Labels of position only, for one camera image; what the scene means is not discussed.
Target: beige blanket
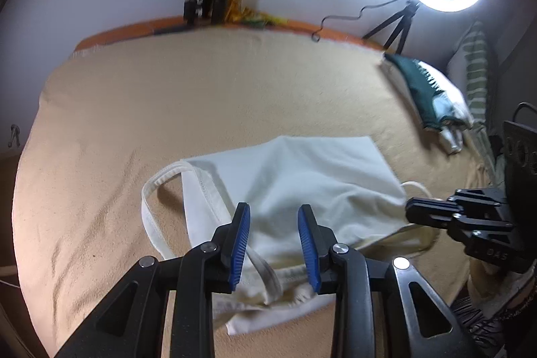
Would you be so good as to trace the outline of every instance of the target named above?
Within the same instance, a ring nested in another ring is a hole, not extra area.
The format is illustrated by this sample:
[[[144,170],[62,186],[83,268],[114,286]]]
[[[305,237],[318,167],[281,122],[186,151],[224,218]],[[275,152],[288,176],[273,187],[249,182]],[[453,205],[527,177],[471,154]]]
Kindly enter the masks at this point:
[[[57,68],[13,203],[22,292],[49,354],[137,259],[157,255],[140,191],[177,159],[283,134],[371,136],[400,181],[419,181],[436,197],[484,184],[468,150],[447,157],[423,135],[379,70],[381,58],[294,34],[207,29],[117,43]],[[181,182],[151,202],[172,250],[185,253]],[[467,275],[462,247],[445,236],[415,265],[448,300]],[[327,308],[233,338],[220,329],[216,356],[329,356],[332,317]]]

